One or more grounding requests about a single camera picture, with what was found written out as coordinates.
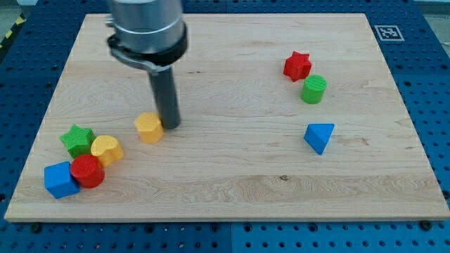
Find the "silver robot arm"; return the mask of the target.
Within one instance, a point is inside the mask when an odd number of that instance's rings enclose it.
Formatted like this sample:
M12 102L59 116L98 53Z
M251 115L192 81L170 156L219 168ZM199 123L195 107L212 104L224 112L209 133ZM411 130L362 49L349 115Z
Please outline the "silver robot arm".
M107 0L110 53L150 73L169 69L186 52L187 26L181 0Z

